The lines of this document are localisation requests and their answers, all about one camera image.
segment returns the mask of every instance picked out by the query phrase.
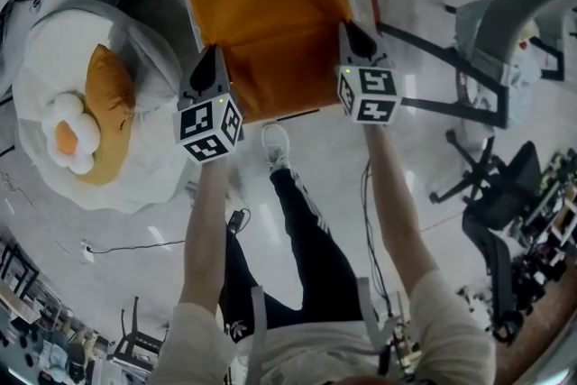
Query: black pants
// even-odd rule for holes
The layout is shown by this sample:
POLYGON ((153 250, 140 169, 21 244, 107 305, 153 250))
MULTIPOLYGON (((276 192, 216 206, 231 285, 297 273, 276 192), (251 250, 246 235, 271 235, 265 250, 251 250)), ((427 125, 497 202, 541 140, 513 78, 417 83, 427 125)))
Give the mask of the black pants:
MULTIPOLYGON (((303 285, 303 304, 300 310, 294 310, 265 294, 268 328, 362 320, 353 269, 300 178, 292 170, 283 169, 272 173, 270 180, 285 215, 303 285)), ((219 304, 224 323, 238 342, 254 333, 251 289, 258 283, 249 271, 241 245, 231 233, 226 239, 226 283, 219 304)))

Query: shoe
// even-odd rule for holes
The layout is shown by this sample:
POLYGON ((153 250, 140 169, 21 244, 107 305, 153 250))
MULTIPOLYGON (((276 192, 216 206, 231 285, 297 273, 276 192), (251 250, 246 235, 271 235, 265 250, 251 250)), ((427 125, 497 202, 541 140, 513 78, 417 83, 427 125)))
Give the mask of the shoe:
POLYGON ((266 160, 270 164, 270 173, 280 169, 289 169, 289 134, 279 124, 270 123, 261 130, 262 147, 266 160))

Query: tiled floor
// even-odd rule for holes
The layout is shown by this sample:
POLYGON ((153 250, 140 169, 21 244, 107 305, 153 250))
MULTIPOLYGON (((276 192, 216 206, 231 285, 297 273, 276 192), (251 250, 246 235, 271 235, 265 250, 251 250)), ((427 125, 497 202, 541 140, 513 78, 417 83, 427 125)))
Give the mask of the tiled floor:
MULTIPOLYGON (((134 7, 135 16, 147 18, 167 36, 186 68, 187 50, 192 47, 186 9, 180 0, 170 0, 180 8, 171 9, 171 21, 159 21, 134 7), (186 38, 190 47, 183 46, 186 38)), ((369 0, 357 0, 361 12, 371 18, 369 0)), ((388 23, 448 46, 453 38, 453 17, 441 5, 462 5, 472 0, 380 0, 381 17, 388 23)), ((407 92, 419 97, 451 101, 455 99, 453 72, 440 62, 387 39, 390 55, 407 75, 407 92)), ((499 133, 496 152, 509 160, 527 140, 532 140, 542 164, 558 149, 577 146, 577 41, 568 39, 567 82, 562 85, 542 81, 536 87, 532 112, 518 128, 499 133)), ((441 206, 428 200, 432 189, 455 182, 462 164, 444 141, 444 132, 459 126, 452 118, 406 109, 391 127, 393 139, 405 170, 407 182, 417 202, 426 244, 437 259, 450 284, 458 289, 485 277, 484 263, 461 231, 458 199, 441 206)), ((2 137, 14 131, 11 124, 0 128, 2 137)), ((369 274, 360 202, 361 173, 367 160, 362 130, 353 126, 339 107, 289 120, 283 125, 291 137, 290 160, 298 171, 326 221, 358 275, 369 274)), ((268 181, 260 146, 260 126, 245 127, 246 140, 233 163, 240 178, 242 201, 252 211, 252 220, 240 235, 249 265, 271 295, 297 307, 302 288, 283 231, 278 200, 268 181)), ((57 291, 77 317, 110 339, 120 334, 122 307, 141 297, 141 323, 145 331, 163 336, 161 325, 169 320, 182 283, 182 247, 115 252, 96 256, 95 263, 82 259, 80 242, 88 239, 103 249, 115 246, 155 243, 149 231, 155 227, 166 241, 183 239, 190 211, 182 193, 169 203, 150 206, 135 215, 103 210, 86 212, 69 200, 51 192, 22 150, 0 160, 0 171, 10 176, 16 191, 0 185, 0 224, 9 226, 26 251, 54 282, 57 291)), ((241 204, 235 199, 231 208, 241 204)), ((374 208, 370 204, 373 222, 374 208)), ((378 255, 390 291, 401 290, 398 277, 384 250, 378 255)))

